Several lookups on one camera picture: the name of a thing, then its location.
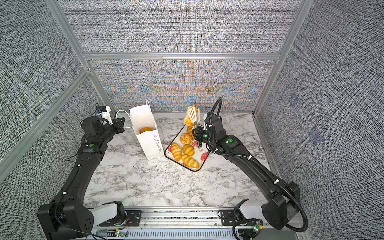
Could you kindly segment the white paper gift bag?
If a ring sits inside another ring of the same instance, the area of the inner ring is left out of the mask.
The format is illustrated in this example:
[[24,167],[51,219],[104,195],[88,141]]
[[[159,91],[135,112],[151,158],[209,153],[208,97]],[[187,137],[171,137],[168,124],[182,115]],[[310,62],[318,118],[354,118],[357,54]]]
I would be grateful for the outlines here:
[[[164,155],[157,123],[152,113],[149,101],[146,101],[145,105],[131,108],[129,112],[125,110],[117,111],[116,118],[119,118],[120,115],[129,117],[132,126],[124,128],[132,128],[134,130],[134,133],[148,160],[159,158]],[[140,134],[140,129],[144,127],[151,127],[154,130]]]

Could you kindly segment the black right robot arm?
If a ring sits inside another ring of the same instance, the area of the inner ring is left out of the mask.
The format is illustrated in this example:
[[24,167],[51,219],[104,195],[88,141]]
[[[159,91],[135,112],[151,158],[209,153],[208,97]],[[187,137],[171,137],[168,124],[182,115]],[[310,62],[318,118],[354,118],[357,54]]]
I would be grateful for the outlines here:
[[208,113],[204,126],[193,129],[192,133],[198,142],[206,144],[211,153],[223,156],[256,184],[268,201],[261,206],[261,211],[272,227],[277,230],[286,227],[295,232],[308,229],[308,217],[301,206],[299,186],[273,174],[236,136],[228,135],[219,115]]

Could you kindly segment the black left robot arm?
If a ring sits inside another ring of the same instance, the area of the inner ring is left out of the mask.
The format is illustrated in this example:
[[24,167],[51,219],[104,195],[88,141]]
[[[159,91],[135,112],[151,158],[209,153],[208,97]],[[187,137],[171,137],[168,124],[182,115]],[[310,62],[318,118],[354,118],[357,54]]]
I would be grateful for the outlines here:
[[108,143],[123,133],[125,118],[107,119],[89,116],[81,121],[84,130],[81,146],[67,180],[49,204],[38,209],[37,216],[48,240],[71,240],[92,236],[92,229],[103,223],[124,227],[129,218],[121,201],[113,201],[89,210],[84,197],[92,175],[102,161]]

